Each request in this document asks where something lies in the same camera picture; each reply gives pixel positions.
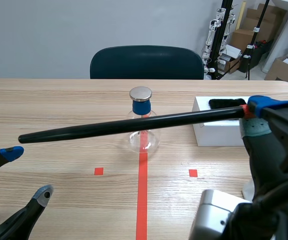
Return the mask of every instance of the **red tape line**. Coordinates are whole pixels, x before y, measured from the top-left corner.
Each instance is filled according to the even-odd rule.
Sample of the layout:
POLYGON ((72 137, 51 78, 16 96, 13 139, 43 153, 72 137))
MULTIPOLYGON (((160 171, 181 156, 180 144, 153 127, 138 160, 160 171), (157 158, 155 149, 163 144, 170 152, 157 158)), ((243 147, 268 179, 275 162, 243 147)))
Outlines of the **red tape line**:
POLYGON ((147 131, 140 132, 140 153, 138 167, 138 195, 136 240, 147 240, 147 182, 148 182, 147 131))

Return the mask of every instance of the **metal stand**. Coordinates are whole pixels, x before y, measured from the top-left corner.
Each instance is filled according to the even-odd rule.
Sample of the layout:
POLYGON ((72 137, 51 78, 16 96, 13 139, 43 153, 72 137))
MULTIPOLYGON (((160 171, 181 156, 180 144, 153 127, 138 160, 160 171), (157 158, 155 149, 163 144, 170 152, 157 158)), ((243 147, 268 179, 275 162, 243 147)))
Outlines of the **metal stand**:
POLYGON ((225 39, 227 38, 227 36, 225 36, 225 39, 223 39, 226 25, 227 25, 227 21, 228 21, 228 17, 230 14, 230 10, 232 8, 232 3, 233 3, 233 0, 223 0, 222 6, 221 6, 222 9, 226 9, 226 12, 225 12, 224 19, 223 19, 221 26, 218 28, 218 30, 215 33, 213 45, 211 48, 211 53, 209 56, 210 61, 208 63, 209 69, 211 69, 211 68, 215 69, 215 72, 210 72, 210 75, 211 75, 213 80, 217 79, 217 76, 218 76, 217 60, 219 57, 219 51, 220 51, 220 47, 222 45, 222 42, 225 41, 225 39))
POLYGON ((243 55, 241 56, 240 60, 238 62, 236 62, 233 66, 231 66, 230 69, 227 70, 223 75, 217 73, 217 75, 218 75, 216 78, 217 80, 220 80, 223 76, 225 76, 233 67, 235 67, 244 58, 248 59, 248 70, 247 70, 248 71, 248 74, 247 74, 248 78, 247 79, 249 80, 251 55, 252 55, 254 47, 255 47, 254 43, 256 40, 256 36, 257 36, 257 33, 259 32, 260 24, 262 23, 264 14, 265 14, 267 6, 268 6, 268 3, 269 3, 269 0, 266 0, 263 11, 262 11, 260 18, 258 20, 257 26, 254 27, 254 35, 253 35, 252 41, 250 42, 249 45, 247 45, 247 48, 244 51, 243 55))

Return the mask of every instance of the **white box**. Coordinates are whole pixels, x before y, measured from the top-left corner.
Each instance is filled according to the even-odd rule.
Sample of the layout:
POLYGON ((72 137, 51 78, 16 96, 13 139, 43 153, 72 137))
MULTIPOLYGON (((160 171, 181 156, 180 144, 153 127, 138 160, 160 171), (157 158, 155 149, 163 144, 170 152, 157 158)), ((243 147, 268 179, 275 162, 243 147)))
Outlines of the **white box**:
MULTIPOLYGON (((244 99, 249 96, 197 96, 195 97, 193 112, 210 110, 211 99, 244 99)), ((197 144, 205 146, 244 146, 240 136, 239 120, 223 120, 193 124, 197 144)))

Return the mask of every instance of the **red square marker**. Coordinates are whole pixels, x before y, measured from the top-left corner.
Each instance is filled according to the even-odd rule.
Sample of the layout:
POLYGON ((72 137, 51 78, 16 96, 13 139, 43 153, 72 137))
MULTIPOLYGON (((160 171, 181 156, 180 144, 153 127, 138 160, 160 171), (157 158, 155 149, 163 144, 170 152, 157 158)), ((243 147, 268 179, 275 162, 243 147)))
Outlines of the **red square marker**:
POLYGON ((103 167, 97 167, 95 168, 94 175, 104 175, 104 168, 103 167))
POLYGON ((192 178, 196 178, 197 176, 197 170, 196 169, 190 169, 189 170, 189 176, 192 178))

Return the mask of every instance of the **blue clamp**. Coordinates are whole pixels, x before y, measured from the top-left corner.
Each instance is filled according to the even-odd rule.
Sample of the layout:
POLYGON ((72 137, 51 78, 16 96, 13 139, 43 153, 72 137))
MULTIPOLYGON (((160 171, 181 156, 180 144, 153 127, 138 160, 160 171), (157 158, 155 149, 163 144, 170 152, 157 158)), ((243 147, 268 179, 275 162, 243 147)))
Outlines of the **blue clamp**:
POLYGON ((288 104, 288 101, 279 101, 279 100, 275 100, 272 99, 268 96, 260 96, 260 95, 256 95, 256 96, 251 96, 248 99, 248 105, 250 103, 255 103, 255 111, 254 114, 260 118, 261 117, 261 111, 263 108, 278 108, 281 107, 285 104, 288 104))
POLYGON ((7 161, 12 162, 21 157, 24 153, 24 148, 22 146, 15 146, 11 148, 2 148, 0 149, 0 154, 7 159, 7 161))

